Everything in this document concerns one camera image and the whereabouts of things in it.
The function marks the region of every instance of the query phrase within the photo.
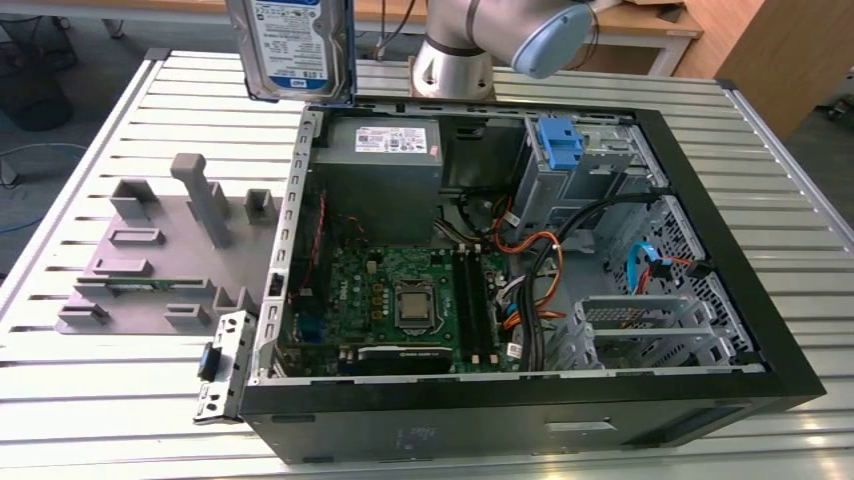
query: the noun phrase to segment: red wire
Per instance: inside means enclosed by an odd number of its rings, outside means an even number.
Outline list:
[[[315,241],[311,244],[311,257],[308,259],[308,271],[306,272],[306,279],[300,285],[300,291],[308,286],[308,280],[311,279],[311,272],[315,266],[315,257],[318,256],[318,250],[320,249],[320,238],[323,237],[323,224],[326,220],[326,191],[320,194],[320,221],[318,222],[318,231],[315,232]]]
[[[647,281],[650,280],[650,273],[651,273],[650,267],[646,267],[646,270],[641,274],[641,279],[638,280],[638,288],[635,289],[635,295],[641,295],[643,292],[646,292],[646,284],[647,284]]]

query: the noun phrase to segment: hard drive label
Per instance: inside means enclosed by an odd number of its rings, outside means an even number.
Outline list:
[[[316,89],[327,79],[326,48],[314,28],[319,0],[255,0],[260,56],[271,80],[283,87]]]

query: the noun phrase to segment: gray carpet floor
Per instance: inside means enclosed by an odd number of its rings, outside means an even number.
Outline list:
[[[59,74],[59,79],[75,105],[73,120],[48,132],[29,133],[0,116],[0,151],[39,142],[88,145],[148,48],[235,51],[232,31],[226,25],[127,21],[125,37],[112,40],[97,20],[72,18],[71,24],[68,35],[80,61]],[[368,52],[375,42],[375,34],[362,36],[360,51]],[[420,38],[402,36],[390,47],[387,58],[404,59],[418,51],[419,45]],[[854,222],[854,129],[829,123],[819,113],[814,113],[789,140],[787,147],[843,217]],[[75,149],[41,148],[4,157],[21,174],[21,185],[15,190],[0,189],[0,230],[44,214],[79,156]],[[0,273],[12,268],[32,232],[33,228],[28,228],[0,235]]]

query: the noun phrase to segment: green circuit board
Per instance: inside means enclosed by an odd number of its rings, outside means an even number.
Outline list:
[[[419,247],[338,250],[332,263],[326,315],[323,318],[300,321],[302,329],[318,332],[310,340],[326,346],[447,347],[454,350],[456,373],[500,371],[498,363],[472,363],[460,353],[454,255],[451,249]],[[498,253],[484,253],[476,254],[476,258],[484,274],[484,284],[494,293],[495,280],[504,272],[504,257]],[[414,284],[420,285],[416,288],[432,292],[435,321],[427,329],[403,329],[395,323],[400,285]],[[496,335],[495,327],[490,341],[498,347]],[[311,376],[335,374],[335,359],[331,358],[331,353],[335,352],[312,348],[311,344],[303,348],[303,365],[307,366]]]

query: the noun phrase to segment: aluminum table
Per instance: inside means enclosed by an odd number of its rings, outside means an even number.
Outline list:
[[[139,68],[0,289],[0,477],[843,478],[854,471],[854,235],[737,91],[713,81],[498,69],[499,100],[661,110],[829,394],[683,447],[560,456],[287,466],[246,425],[196,427],[204,337],[61,336],[56,312],[121,177],[159,195],[178,152],[226,194],[282,195],[303,104],[246,98],[235,55]],[[404,64],[359,66],[364,94],[406,95]]]

